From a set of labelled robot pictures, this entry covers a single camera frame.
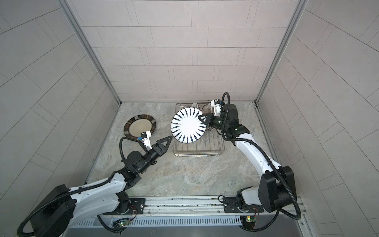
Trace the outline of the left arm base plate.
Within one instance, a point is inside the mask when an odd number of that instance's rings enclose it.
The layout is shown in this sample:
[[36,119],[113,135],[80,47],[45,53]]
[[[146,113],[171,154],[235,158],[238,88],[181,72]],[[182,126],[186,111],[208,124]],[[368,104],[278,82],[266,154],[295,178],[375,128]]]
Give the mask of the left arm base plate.
[[116,209],[112,212],[103,213],[103,215],[141,215],[144,212],[145,204],[145,198],[131,198],[128,208],[124,212]]

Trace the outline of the dark striped rim plate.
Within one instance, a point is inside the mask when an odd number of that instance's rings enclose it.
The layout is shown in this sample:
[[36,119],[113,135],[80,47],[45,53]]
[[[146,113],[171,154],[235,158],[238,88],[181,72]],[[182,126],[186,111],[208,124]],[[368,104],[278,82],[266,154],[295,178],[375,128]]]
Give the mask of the dark striped rim plate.
[[156,130],[156,120],[150,115],[137,115],[129,119],[123,129],[127,138],[137,140],[141,133],[150,131],[151,134]]

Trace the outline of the white black radial stripe plate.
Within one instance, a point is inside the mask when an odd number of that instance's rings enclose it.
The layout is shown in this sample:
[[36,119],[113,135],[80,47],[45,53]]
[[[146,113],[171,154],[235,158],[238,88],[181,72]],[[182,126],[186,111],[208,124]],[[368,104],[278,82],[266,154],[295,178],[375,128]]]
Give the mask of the white black radial stripe plate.
[[206,128],[197,118],[203,112],[198,108],[189,107],[188,116],[178,111],[171,121],[171,133],[181,143],[189,144],[199,140],[205,133]]

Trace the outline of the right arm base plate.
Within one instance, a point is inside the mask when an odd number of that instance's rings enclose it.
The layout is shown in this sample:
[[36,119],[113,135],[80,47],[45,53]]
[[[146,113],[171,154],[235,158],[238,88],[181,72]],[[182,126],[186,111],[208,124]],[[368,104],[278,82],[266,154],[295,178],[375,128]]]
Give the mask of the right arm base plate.
[[264,209],[261,205],[247,205],[242,207],[238,204],[237,197],[218,196],[218,201],[223,204],[224,213],[263,213]]

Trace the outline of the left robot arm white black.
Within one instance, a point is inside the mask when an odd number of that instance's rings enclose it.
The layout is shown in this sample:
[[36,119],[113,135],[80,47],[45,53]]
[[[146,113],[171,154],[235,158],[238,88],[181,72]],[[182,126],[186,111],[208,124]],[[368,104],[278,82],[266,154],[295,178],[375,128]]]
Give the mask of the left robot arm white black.
[[67,188],[55,187],[45,199],[21,222],[19,237],[60,237],[74,224],[103,213],[124,214],[130,198],[126,190],[134,187],[150,166],[167,151],[172,136],[158,140],[142,155],[138,151],[122,156],[124,167],[103,180]]

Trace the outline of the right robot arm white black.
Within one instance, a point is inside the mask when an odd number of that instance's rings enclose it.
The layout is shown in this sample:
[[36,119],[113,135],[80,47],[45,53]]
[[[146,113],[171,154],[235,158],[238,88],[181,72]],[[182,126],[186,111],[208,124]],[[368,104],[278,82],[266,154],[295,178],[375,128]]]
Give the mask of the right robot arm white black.
[[292,219],[301,219],[292,169],[274,161],[254,141],[250,131],[239,122],[234,104],[223,104],[219,108],[219,113],[199,115],[199,120],[220,130],[222,138],[240,149],[261,176],[257,188],[250,187],[238,191],[238,208],[248,211],[253,206],[260,205],[267,212],[279,211]]

